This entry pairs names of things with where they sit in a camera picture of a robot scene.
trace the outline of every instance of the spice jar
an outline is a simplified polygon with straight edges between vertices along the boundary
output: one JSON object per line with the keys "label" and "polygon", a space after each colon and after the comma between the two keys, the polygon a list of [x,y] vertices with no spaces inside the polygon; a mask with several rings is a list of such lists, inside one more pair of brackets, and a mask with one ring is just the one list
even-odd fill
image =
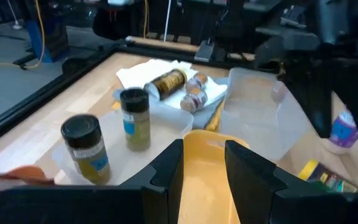
{"label": "spice jar", "polygon": [[208,97],[204,91],[193,89],[181,99],[180,108],[190,113],[194,113],[195,111],[201,109],[207,100]]}
{"label": "spice jar", "polygon": [[191,79],[186,82],[186,92],[189,93],[193,89],[204,90],[208,77],[200,72],[194,75]]}
{"label": "spice jar", "polygon": [[124,90],[120,94],[127,147],[143,150],[150,147],[149,94],[140,88]]}
{"label": "spice jar", "polygon": [[72,116],[62,124],[60,131],[77,171],[94,184],[107,183],[111,171],[97,117]]}
{"label": "spice jar", "polygon": [[176,68],[146,83],[144,90],[158,100],[164,100],[182,88],[187,81],[185,71]]}

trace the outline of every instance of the yellow scoop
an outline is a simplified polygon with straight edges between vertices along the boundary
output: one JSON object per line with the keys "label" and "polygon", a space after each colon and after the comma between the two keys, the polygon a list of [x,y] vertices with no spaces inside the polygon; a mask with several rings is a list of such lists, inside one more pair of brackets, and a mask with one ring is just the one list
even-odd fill
{"label": "yellow scoop", "polygon": [[194,130],[184,137],[184,178],[179,224],[240,223],[227,181],[224,142],[231,136]]}

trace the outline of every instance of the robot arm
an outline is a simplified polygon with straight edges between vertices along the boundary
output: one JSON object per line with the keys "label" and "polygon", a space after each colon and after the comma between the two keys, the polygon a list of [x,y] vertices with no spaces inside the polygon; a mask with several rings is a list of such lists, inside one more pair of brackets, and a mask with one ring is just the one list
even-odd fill
{"label": "robot arm", "polygon": [[318,0],[308,9],[310,31],[272,37],[255,51],[254,65],[282,62],[279,76],[321,138],[331,134],[331,92],[358,128],[358,1]]}

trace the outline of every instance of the orange object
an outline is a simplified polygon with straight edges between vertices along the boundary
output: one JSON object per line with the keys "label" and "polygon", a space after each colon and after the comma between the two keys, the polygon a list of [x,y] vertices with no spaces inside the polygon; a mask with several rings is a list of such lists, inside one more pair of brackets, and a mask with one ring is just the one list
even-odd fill
{"label": "orange object", "polygon": [[121,103],[118,102],[118,101],[115,101],[111,106],[111,109],[113,109],[113,110],[116,110],[116,109],[119,109],[119,108],[121,108]]}
{"label": "orange object", "polygon": [[219,125],[221,124],[221,115],[224,107],[224,99],[219,103],[218,107],[215,109],[214,114],[209,119],[208,123],[205,126],[207,131],[219,131]]}
{"label": "orange object", "polygon": [[184,176],[181,193],[179,224],[237,224],[224,162],[224,142],[232,136],[211,131],[194,130],[184,138]]}
{"label": "orange object", "polygon": [[37,166],[22,166],[11,170],[8,173],[0,174],[0,186],[16,187],[18,181],[22,184],[35,184],[35,185],[54,185],[53,179],[48,179],[41,168]]}

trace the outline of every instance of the blue label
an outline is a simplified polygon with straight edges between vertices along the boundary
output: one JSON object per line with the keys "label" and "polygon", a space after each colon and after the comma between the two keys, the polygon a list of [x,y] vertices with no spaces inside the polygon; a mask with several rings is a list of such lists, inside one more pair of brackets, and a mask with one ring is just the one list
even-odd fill
{"label": "blue label", "polygon": [[103,156],[101,156],[99,159],[90,162],[93,168],[97,171],[103,169],[103,167],[106,166],[108,163],[109,163],[109,159],[106,153],[104,153]]}
{"label": "blue label", "polygon": [[343,125],[338,119],[336,119],[333,124],[332,132],[338,139],[346,140],[351,136],[353,129]]}
{"label": "blue label", "polygon": [[127,134],[135,134],[135,124],[124,121],[124,130]]}

